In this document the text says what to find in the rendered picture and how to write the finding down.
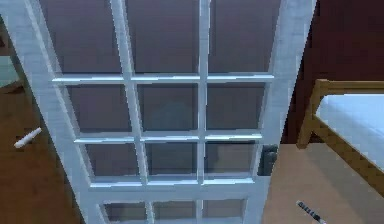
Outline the white glazed room door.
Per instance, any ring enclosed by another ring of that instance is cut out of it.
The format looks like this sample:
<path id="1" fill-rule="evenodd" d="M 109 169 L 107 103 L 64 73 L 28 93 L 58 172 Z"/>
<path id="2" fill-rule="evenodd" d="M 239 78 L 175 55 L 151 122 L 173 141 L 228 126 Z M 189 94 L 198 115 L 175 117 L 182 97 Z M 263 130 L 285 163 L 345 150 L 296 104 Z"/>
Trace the white glazed room door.
<path id="1" fill-rule="evenodd" d="M 0 0 L 85 224 L 262 224 L 316 0 Z"/>

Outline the dark door hinge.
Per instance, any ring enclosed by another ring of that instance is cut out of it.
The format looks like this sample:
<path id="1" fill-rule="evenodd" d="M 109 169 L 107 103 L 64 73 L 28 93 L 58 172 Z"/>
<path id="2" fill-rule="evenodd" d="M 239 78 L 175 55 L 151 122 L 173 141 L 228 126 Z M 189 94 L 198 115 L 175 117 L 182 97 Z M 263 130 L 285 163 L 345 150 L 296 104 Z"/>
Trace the dark door hinge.
<path id="1" fill-rule="evenodd" d="M 277 145 L 263 146 L 258 167 L 259 176 L 270 176 L 272 174 L 274 163 L 277 160 L 277 151 Z"/>

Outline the black and white pen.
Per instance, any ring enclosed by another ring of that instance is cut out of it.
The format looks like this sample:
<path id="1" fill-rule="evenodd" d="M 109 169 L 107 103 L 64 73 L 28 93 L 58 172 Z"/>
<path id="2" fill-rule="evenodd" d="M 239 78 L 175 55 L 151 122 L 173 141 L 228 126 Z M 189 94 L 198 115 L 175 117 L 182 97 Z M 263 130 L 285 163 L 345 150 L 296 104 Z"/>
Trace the black and white pen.
<path id="1" fill-rule="evenodd" d="M 327 224 L 327 222 L 320 217 L 315 211 L 310 209 L 304 202 L 297 201 L 296 205 L 305 211 L 310 217 L 312 217 L 318 224 Z"/>

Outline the wooden bed with white mattress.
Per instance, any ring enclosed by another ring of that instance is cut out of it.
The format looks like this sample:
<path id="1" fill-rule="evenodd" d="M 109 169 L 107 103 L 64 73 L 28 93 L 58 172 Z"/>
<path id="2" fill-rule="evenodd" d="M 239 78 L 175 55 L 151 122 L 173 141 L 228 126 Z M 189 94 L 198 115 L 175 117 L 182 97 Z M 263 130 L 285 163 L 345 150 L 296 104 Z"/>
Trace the wooden bed with white mattress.
<path id="1" fill-rule="evenodd" d="M 318 79 L 296 146 L 313 134 L 384 197 L 384 81 Z"/>

